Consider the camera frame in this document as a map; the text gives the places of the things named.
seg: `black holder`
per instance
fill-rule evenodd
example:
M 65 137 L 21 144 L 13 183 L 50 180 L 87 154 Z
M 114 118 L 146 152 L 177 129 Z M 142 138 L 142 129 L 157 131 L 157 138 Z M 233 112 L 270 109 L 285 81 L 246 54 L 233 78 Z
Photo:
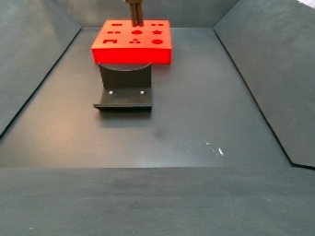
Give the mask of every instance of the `black holder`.
M 151 109 L 151 65 L 137 70 L 115 70 L 101 65 L 103 98 L 99 110 Z

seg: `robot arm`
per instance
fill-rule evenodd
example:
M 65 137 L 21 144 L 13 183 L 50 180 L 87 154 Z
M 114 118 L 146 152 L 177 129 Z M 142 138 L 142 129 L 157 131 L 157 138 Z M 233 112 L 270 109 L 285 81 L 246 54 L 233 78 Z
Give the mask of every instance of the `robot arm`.
M 143 0 L 125 0 L 125 2 L 129 3 L 131 6 L 134 27 L 143 26 Z

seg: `black stand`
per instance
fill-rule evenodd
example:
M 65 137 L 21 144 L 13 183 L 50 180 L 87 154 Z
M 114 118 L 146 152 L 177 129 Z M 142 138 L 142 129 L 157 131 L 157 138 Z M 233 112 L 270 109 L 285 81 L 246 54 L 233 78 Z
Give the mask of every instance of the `black stand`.
M 99 110 L 151 109 L 151 65 L 137 70 L 114 70 L 101 65 L 103 98 Z

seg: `gray plastic surface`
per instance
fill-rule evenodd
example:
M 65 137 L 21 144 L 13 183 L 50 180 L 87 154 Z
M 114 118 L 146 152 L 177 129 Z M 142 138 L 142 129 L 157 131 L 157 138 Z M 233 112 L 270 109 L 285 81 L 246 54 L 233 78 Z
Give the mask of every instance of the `gray plastic surface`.
M 2 139 L 2 167 L 290 166 L 213 29 L 173 29 L 173 65 L 153 67 L 151 112 L 94 108 L 98 32 L 83 29 Z
M 145 0 L 146 19 L 169 19 L 173 27 L 213 27 L 240 0 Z M 123 0 L 57 0 L 85 27 L 107 19 L 131 18 Z
M 315 231 L 314 171 L 3 169 L 0 181 L 2 235 L 312 236 Z
M 216 31 L 292 161 L 315 167 L 315 10 L 242 0 Z
M 0 0 L 0 135 L 79 29 L 54 1 Z

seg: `shape-shaped hole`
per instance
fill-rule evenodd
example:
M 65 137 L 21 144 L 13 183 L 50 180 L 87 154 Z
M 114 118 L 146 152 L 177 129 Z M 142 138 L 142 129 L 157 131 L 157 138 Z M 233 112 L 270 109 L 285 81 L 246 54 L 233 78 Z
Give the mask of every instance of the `shape-shaped hole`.
M 109 42 L 118 43 L 118 40 L 105 40 L 103 41 L 103 43 L 109 43 Z
M 154 43 L 154 44 L 162 44 L 163 41 L 162 41 L 162 40 L 154 40 L 153 43 Z
M 142 30 L 134 30 L 134 31 L 133 31 L 133 34 L 142 34 L 142 33 L 143 33 Z
M 161 30 L 157 30 L 153 32 L 153 34 L 163 34 L 163 32 Z
M 134 39 L 133 41 L 130 41 L 130 43 L 142 43 L 138 39 Z

